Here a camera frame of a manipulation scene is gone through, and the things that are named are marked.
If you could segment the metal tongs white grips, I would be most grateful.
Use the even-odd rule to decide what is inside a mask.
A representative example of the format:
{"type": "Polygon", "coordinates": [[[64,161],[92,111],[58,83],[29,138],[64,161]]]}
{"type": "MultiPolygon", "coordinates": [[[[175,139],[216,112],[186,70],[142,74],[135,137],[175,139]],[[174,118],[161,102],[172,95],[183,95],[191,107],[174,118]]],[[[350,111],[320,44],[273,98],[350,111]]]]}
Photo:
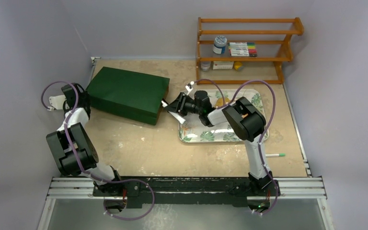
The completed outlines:
{"type": "Polygon", "coordinates": [[[167,106],[169,104],[164,99],[162,99],[161,105],[164,108],[164,110],[166,110],[170,115],[172,115],[181,125],[183,125],[186,122],[186,120],[183,117],[181,117],[178,113],[167,110],[167,106]]]}

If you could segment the green paper bag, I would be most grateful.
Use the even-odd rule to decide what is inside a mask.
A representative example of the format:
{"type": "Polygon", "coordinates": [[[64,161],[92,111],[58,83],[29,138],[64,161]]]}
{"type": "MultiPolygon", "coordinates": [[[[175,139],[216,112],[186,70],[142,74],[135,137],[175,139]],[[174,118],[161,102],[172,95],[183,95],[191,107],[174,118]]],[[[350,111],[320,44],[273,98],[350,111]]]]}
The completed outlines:
{"type": "Polygon", "coordinates": [[[166,77],[103,67],[86,88],[91,107],[123,118],[156,125],[162,99],[169,91],[166,77]]]}

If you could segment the brown fake bread slice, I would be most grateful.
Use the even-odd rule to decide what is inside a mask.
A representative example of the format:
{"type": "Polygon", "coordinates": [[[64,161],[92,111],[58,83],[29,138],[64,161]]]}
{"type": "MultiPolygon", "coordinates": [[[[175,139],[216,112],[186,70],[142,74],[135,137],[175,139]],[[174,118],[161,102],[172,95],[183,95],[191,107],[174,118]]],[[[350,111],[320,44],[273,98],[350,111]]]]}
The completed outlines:
{"type": "Polygon", "coordinates": [[[226,104],[228,104],[229,102],[231,101],[231,99],[227,98],[227,97],[224,97],[224,98],[218,98],[216,103],[215,103],[215,107],[218,108],[218,107],[222,107],[226,104]]]}

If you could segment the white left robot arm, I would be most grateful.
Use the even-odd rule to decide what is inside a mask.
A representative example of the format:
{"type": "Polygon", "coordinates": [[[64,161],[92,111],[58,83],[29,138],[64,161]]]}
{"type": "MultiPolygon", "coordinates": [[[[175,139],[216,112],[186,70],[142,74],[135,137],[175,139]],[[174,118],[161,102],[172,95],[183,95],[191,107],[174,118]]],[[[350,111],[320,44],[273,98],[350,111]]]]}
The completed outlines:
{"type": "Polygon", "coordinates": [[[120,195],[124,189],[120,175],[112,166],[99,161],[85,131],[91,116],[88,92],[78,83],[66,83],[61,90],[64,100],[60,108],[64,111],[64,121],[46,136],[58,170],[64,176],[90,178],[97,186],[105,186],[110,195],[120,195]]]}

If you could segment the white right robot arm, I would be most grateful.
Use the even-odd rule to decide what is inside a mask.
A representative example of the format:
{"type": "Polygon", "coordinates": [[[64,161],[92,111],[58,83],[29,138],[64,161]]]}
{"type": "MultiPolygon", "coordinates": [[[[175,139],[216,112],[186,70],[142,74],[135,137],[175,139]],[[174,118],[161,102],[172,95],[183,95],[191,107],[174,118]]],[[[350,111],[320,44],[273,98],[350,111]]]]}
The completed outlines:
{"type": "Polygon", "coordinates": [[[206,91],[196,91],[193,97],[179,93],[172,103],[161,101],[163,108],[180,123],[189,113],[198,115],[201,123],[214,127],[228,122],[234,134],[244,141],[248,161],[250,189],[256,195],[268,190],[272,174],[266,164],[262,140],[265,134],[264,115],[245,97],[240,97],[234,104],[220,109],[213,107],[206,91]]]}

